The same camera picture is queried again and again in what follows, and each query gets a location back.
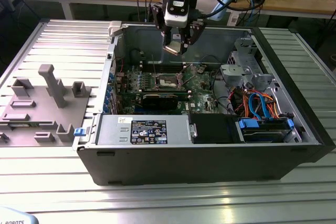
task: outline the table leg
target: table leg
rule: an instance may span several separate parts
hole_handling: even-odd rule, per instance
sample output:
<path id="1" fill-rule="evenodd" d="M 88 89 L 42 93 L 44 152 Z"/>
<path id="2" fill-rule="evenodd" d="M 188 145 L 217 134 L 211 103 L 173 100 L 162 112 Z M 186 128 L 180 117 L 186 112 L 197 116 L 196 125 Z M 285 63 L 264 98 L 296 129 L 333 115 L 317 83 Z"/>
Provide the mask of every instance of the table leg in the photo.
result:
<path id="1" fill-rule="evenodd" d="M 72 9 L 71 9 L 71 6 L 70 6 L 70 3 L 67 3 L 67 2 L 61 2 L 61 5 L 62 5 L 62 9 L 63 9 L 63 12 L 64 12 L 64 16 L 65 16 L 65 19 L 75 19 L 74 15 L 73 15 L 73 12 L 72 12 Z"/>
<path id="2" fill-rule="evenodd" d="M 240 12 L 232 11 L 227 21 L 228 26 L 236 26 Z"/>

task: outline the black plastic component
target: black plastic component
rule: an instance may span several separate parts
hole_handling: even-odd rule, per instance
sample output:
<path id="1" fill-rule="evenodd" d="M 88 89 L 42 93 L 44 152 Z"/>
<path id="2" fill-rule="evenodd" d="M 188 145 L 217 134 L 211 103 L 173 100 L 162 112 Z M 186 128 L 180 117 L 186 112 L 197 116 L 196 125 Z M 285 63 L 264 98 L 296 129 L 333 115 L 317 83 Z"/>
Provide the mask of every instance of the black plastic component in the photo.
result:
<path id="1" fill-rule="evenodd" d="M 179 99 L 176 95 L 146 94 L 142 106 L 148 110 L 176 110 Z"/>
<path id="2" fill-rule="evenodd" d="M 194 144 L 240 143 L 237 117 L 224 114 L 189 114 L 189 123 L 195 124 L 197 136 Z"/>
<path id="3" fill-rule="evenodd" d="M 282 143 L 291 132 L 287 119 L 257 121 L 259 128 L 243 128 L 241 130 L 246 143 Z"/>

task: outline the warning label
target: warning label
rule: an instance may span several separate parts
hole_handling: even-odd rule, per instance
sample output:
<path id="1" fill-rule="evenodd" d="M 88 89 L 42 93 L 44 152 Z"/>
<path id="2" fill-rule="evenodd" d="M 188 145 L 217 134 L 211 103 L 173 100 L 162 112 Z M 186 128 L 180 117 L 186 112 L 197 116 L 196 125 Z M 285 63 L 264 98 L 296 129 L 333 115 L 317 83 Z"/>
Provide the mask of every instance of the warning label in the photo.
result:
<path id="1" fill-rule="evenodd" d="M 166 121 L 132 121 L 131 143 L 167 144 Z"/>

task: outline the blue cable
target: blue cable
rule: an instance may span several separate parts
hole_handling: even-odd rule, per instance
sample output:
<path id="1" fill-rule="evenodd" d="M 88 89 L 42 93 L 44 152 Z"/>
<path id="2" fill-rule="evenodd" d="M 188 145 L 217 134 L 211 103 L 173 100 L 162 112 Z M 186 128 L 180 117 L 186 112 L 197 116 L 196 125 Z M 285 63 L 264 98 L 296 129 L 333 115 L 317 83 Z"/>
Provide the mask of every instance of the blue cable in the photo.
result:
<path id="1" fill-rule="evenodd" d="M 254 9 L 251 11 L 250 16 L 248 17 L 248 20 L 247 20 L 247 23 L 246 23 L 245 26 L 248 26 L 249 23 L 251 22 L 251 18 L 253 17 L 253 11 L 254 11 Z"/>
<path id="2" fill-rule="evenodd" d="M 250 98 L 248 99 L 248 107 L 250 109 L 250 112 L 255 115 L 259 120 L 261 120 L 261 116 L 258 115 L 256 112 L 254 112 L 253 108 L 252 108 L 252 100 L 253 100 L 253 97 L 258 95 L 260 97 L 260 101 L 261 101 L 261 106 L 263 108 L 263 112 L 264 112 L 264 116 L 266 118 L 271 118 L 271 115 L 269 114 L 268 110 L 266 109 L 266 102 L 265 102 L 265 99 L 264 97 L 261 95 L 261 94 L 258 94 L 258 93 L 253 93 L 250 95 Z"/>

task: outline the blue clip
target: blue clip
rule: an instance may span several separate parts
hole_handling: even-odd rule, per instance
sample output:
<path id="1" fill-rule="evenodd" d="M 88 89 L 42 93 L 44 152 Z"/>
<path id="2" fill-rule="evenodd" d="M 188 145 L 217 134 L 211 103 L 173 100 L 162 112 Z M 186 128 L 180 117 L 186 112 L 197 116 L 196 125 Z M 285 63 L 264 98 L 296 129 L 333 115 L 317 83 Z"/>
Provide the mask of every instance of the blue clip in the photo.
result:
<path id="1" fill-rule="evenodd" d="M 288 123 L 288 125 L 289 125 L 289 127 L 290 127 L 291 129 L 294 129 L 294 122 L 293 122 L 292 119 L 288 119 L 288 120 L 287 120 L 287 123 Z"/>
<path id="2" fill-rule="evenodd" d="M 84 128 L 76 128 L 73 133 L 74 136 L 86 136 L 86 129 Z"/>
<path id="3" fill-rule="evenodd" d="M 259 123 L 256 119 L 241 119 L 239 121 L 239 127 L 243 128 L 259 128 Z"/>

